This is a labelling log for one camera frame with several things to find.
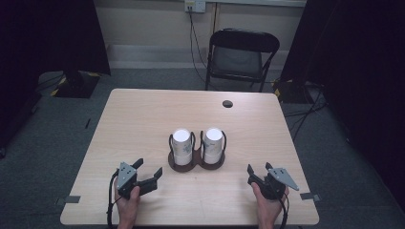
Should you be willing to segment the white wall socket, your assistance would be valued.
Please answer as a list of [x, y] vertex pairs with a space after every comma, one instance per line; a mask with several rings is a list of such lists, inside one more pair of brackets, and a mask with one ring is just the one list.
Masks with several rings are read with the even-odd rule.
[[205, 13], [206, 2], [203, 0], [184, 0], [184, 11], [185, 12], [195, 12], [195, 13]]

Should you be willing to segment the grey tape strip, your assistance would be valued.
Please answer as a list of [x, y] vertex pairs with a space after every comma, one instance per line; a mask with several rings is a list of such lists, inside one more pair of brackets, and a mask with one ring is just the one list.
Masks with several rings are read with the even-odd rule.
[[321, 197], [319, 195], [313, 193], [301, 193], [300, 197], [301, 200], [312, 199], [314, 202], [321, 200]]
[[58, 206], [64, 206], [66, 203], [79, 203], [80, 196], [67, 196], [64, 198], [58, 198], [55, 202]]

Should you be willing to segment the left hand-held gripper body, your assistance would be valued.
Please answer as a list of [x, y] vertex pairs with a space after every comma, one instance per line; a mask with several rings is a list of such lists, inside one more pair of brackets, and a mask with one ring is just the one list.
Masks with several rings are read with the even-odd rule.
[[134, 183], [137, 180], [138, 171], [132, 165], [126, 162], [121, 162], [118, 169], [116, 188], [118, 194], [126, 199], [129, 199], [134, 188]]

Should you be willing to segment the person's right hand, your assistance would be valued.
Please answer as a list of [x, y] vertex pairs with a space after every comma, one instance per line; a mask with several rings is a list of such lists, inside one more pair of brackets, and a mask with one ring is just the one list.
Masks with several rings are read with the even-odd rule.
[[269, 199], [266, 199], [256, 183], [252, 183], [251, 187], [257, 200], [258, 223], [273, 222], [275, 224], [276, 219], [282, 211], [282, 204], [279, 201], [270, 201]]

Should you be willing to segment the dark brown double cup holder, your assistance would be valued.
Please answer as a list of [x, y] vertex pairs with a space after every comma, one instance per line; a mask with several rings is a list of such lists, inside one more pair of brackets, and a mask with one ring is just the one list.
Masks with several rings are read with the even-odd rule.
[[203, 148], [204, 148], [203, 137], [204, 137], [206, 132], [200, 131], [200, 135], [199, 135], [200, 143], [199, 143], [199, 145], [196, 145], [196, 139], [197, 138], [196, 138], [195, 134], [193, 132], [190, 132], [190, 133], [191, 133], [191, 140], [192, 140], [192, 146], [191, 146], [192, 160], [186, 165], [177, 165], [175, 163], [173, 147], [172, 147], [172, 140], [173, 140], [173, 134], [172, 134], [168, 138], [168, 144], [169, 144], [169, 149], [170, 149], [170, 152], [168, 154], [168, 164], [169, 164], [169, 166], [174, 171], [179, 172], [179, 173], [185, 173], [185, 172], [191, 171], [196, 166], [200, 166], [200, 167], [204, 168], [205, 170], [217, 170], [217, 169], [221, 168], [224, 165], [225, 150], [226, 150], [226, 146], [227, 146], [227, 136], [224, 133], [224, 131], [222, 131], [222, 133], [223, 133], [222, 155], [221, 155], [220, 160], [215, 164], [208, 164], [208, 163], [205, 163], [204, 160], [203, 160]]

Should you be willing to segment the person's left hand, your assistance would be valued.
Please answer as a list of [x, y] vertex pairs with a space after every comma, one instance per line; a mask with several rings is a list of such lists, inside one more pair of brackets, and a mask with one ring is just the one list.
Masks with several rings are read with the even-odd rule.
[[136, 223], [140, 203], [139, 187], [136, 186], [133, 188], [129, 199], [121, 197], [118, 191], [115, 191], [115, 201], [118, 209], [119, 222], [133, 221]]

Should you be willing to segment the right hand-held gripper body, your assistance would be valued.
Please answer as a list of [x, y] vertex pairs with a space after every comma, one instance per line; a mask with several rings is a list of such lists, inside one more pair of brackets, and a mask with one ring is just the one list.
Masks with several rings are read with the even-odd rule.
[[285, 168], [272, 168], [267, 170], [265, 186], [262, 188], [262, 195], [266, 199], [276, 200], [281, 198], [287, 187], [295, 191], [299, 190], [299, 186]]

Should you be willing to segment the black curtain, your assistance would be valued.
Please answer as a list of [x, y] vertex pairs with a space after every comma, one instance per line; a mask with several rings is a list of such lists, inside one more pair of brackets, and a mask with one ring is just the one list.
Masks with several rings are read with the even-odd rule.
[[94, 0], [0, 0], [0, 149], [57, 71], [110, 72]]
[[307, 0], [281, 78], [323, 85], [405, 211], [405, 0]]

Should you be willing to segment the black folding chair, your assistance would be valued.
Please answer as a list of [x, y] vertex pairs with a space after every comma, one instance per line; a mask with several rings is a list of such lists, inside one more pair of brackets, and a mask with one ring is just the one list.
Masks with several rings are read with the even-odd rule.
[[263, 90], [272, 58], [280, 42], [264, 31], [222, 29], [209, 40], [205, 88], [211, 78], [259, 83]]

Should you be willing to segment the stack of white paper cups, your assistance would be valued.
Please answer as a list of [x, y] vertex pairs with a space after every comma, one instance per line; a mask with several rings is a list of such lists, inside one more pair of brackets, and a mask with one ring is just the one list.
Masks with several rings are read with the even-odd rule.
[[222, 155], [223, 133], [218, 128], [210, 128], [203, 137], [203, 160], [208, 164], [217, 163]]
[[191, 146], [191, 133], [188, 130], [178, 129], [173, 133], [172, 147], [177, 165], [186, 165], [192, 160]]

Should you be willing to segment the black stand base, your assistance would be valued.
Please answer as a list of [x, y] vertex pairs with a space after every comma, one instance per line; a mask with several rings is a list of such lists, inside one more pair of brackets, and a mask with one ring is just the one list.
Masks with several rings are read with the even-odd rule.
[[90, 98], [100, 77], [99, 73], [64, 71], [62, 79], [51, 92], [51, 96]]
[[313, 104], [314, 99], [306, 86], [292, 81], [275, 81], [272, 84], [274, 94], [280, 103], [284, 104]]

